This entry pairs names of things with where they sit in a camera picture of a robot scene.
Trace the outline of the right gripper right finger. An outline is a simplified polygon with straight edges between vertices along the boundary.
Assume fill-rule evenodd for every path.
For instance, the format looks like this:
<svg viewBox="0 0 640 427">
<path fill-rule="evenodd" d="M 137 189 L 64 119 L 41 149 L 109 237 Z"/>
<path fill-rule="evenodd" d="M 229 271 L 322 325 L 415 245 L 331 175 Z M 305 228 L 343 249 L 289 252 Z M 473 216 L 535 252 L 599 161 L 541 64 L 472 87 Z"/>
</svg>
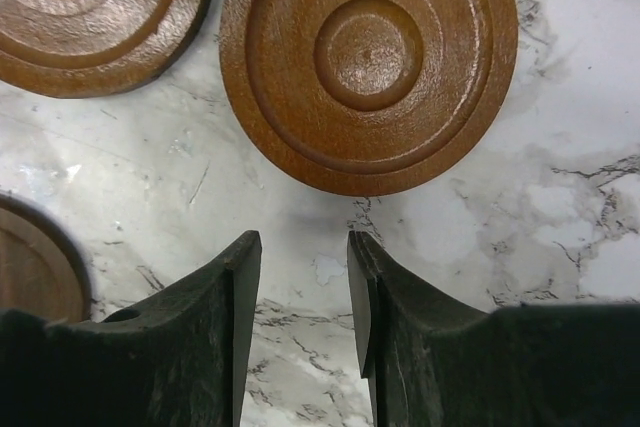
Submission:
<svg viewBox="0 0 640 427">
<path fill-rule="evenodd" d="M 360 373 L 378 426 L 635 426 L 639 308 L 521 304 L 485 313 L 348 236 Z"/>
</svg>

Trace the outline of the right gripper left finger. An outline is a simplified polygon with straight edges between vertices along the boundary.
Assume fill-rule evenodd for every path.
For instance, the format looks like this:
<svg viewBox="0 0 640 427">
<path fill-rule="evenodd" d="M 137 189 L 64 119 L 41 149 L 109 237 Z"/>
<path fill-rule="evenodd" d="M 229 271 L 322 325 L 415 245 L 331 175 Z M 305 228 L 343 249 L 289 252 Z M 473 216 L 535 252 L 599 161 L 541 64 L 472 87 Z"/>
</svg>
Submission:
<svg viewBox="0 0 640 427">
<path fill-rule="evenodd" d="M 261 267 L 255 231 L 100 322 L 1 314 L 5 426 L 236 426 Z"/>
</svg>

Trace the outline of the dark walnut coaster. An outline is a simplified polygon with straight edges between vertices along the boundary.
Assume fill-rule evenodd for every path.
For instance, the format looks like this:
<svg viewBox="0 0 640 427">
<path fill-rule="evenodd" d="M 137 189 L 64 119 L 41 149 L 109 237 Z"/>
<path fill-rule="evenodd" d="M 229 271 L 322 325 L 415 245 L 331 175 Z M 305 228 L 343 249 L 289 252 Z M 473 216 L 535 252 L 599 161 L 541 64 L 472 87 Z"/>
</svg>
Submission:
<svg viewBox="0 0 640 427">
<path fill-rule="evenodd" d="M 92 286 L 75 239 L 33 202 L 1 193 L 1 308 L 52 321 L 90 317 Z"/>
</svg>

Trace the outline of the brown ringed wooden coaster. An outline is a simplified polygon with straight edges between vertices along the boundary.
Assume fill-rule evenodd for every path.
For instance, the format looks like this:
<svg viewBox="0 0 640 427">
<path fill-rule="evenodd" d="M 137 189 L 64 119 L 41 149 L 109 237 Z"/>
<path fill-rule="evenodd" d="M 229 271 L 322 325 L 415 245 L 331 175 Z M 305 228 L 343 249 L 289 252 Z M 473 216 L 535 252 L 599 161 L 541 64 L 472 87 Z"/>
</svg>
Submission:
<svg viewBox="0 0 640 427">
<path fill-rule="evenodd" d="M 159 77 L 211 0 L 1 0 L 1 79 L 56 98 L 100 97 Z"/>
</svg>

